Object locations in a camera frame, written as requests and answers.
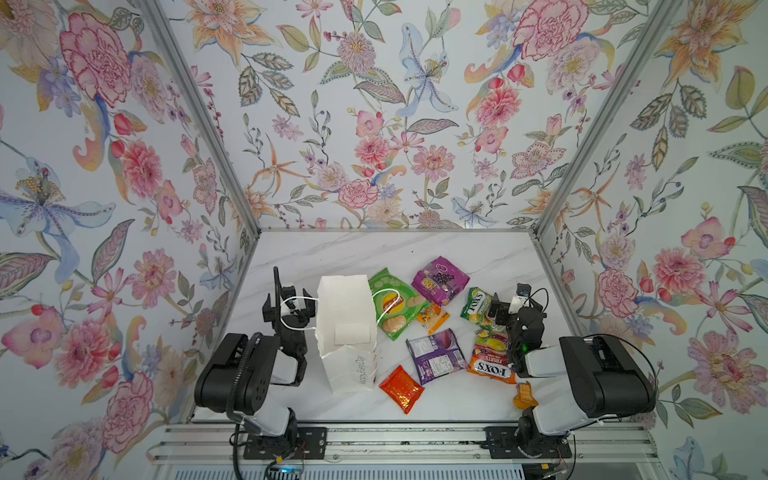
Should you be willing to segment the white paper bag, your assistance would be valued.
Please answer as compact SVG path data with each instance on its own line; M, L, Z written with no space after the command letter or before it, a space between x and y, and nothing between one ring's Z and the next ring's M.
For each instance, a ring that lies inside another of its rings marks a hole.
M311 330L333 394L371 391L377 376L380 315L368 277L324 276L316 296L291 295L279 303L282 315L299 307L315 309Z

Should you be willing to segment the purple white snack packet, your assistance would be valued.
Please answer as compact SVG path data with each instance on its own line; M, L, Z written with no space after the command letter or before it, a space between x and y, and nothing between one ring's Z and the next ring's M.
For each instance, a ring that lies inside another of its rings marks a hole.
M452 329L408 339L406 346L422 386L438 378L469 369L469 363Z

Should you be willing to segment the magenta purple snack bag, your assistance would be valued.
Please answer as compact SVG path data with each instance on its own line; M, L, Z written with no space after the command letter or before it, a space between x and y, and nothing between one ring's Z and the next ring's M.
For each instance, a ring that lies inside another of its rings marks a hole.
M444 307L464 290L469 280L466 273L439 256L416 273L411 286L429 302Z

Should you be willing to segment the green chips bag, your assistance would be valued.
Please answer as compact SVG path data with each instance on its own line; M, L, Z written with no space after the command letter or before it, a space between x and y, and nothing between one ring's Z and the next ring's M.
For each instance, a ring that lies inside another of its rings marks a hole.
M384 268L369 279L378 327L391 339L402 332L428 306L426 298Z

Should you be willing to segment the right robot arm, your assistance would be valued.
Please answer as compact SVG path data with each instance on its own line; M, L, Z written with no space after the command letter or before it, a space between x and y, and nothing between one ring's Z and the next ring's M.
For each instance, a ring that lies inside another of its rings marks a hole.
M562 336L542 345L545 308L527 297L504 302L492 297L489 317L506 328L510 339L508 364L520 378L555 379L565 391L553 400L524 410L518 436L554 440L600 420L651 412L657 389L619 336Z

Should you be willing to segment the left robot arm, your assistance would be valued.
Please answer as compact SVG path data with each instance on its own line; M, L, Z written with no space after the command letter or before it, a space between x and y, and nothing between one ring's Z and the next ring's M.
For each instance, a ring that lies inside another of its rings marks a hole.
M305 290L281 282L273 269L274 289L262 306L271 334L226 334L199 375L194 388L198 408L223 414L250 435L282 437L296 423L292 409L270 400L272 386L297 387L303 381L308 352L306 332L317 300Z

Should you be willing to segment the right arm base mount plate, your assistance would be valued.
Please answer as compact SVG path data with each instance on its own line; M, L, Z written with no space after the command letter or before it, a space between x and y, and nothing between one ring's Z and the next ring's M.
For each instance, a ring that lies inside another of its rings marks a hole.
M572 451L565 436L546 436L535 428L489 426L481 444L492 459L570 459Z

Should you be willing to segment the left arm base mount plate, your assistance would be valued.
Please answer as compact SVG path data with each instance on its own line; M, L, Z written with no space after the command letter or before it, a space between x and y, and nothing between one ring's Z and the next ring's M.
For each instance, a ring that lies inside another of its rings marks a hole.
M289 428L282 436L249 434L242 458L244 460L323 460L327 446L325 427Z

